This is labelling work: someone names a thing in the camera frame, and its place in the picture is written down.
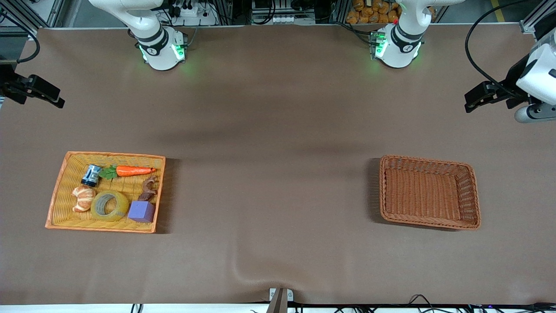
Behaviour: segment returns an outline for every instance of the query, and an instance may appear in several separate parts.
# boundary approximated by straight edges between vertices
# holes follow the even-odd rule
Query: brown tabletop
[[[0,111],[0,301],[246,302],[276,286],[313,303],[554,301],[556,123],[518,124],[503,103],[465,113],[484,80],[468,29],[432,26],[399,70],[336,26],[201,29],[166,72],[125,30],[40,30],[18,72],[66,107]],[[487,25],[470,48],[502,79],[532,44]],[[168,157],[158,233],[45,229],[69,150]],[[470,163],[482,227],[385,223],[384,154]]]

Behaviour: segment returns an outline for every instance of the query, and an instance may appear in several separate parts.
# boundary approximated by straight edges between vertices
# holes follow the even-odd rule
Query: purple block
[[[131,202],[130,211],[127,213],[129,219],[140,223],[152,223],[155,216],[155,206],[149,201]]]

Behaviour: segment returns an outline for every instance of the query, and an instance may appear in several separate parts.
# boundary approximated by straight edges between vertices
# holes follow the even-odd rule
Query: yellow tape roll
[[[114,211],[106,214],[104,208],[108,200],[112,198],[116,199],[116,208]],[[99,193],[91,204],[91,214],[93,214],[93,218],[106,222],[115,222],[121,219],[126,216],[129,209],[130,201],[125,195],[114,190],[107,190]]]

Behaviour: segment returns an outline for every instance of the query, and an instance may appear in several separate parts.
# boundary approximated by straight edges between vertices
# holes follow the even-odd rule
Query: blue can
[[[83,178],[81,179],[81,183],[90,187],[96,187],[98,184],[98,174],[101,171],[101,167],[98,167],[94,164],[89,165],[85,176],[83,176]]]

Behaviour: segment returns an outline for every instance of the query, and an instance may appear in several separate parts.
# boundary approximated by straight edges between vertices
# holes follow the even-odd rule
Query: wicker basket
[[[481,224],[469,164],[385,155],[379,186],[380,214],[387,221],[467,230]]]
[[[141,167],[156,168],[152,175],[156,176],[157,182],[154,187],[158,193],[151,199],[155,205],[155,215],[152,223],[138,223],[127,217],[115,222],[105,222],[94,219],[91,210],[86,212],[74,212],[72,210],[77,198],[71,193],[73,189],[81,185],[81,178],[85,174],[89,164],[107,167],[112,164],[134,165]],[[162,192],[162,179],[166,158],[164,156],[146,154],[125,154],[105,152],[68,152],[62,163],[62,168],[48,209],[46,228],[75,229],[79,231],[104,231],[104,232],[130,232],[130,233],[154,233],[156,230],[156,218],[158,205]],[[142,193],[142,183],[148,175],[131,177],[117,177],[113,180],[100,179],[98,185],[93,189],[99,193],[104,190],[115,190],[121,192],[130,200],[136,200]],[[116,201],[111,200],[105,207],[106,213],[111,212],[116,206]]]

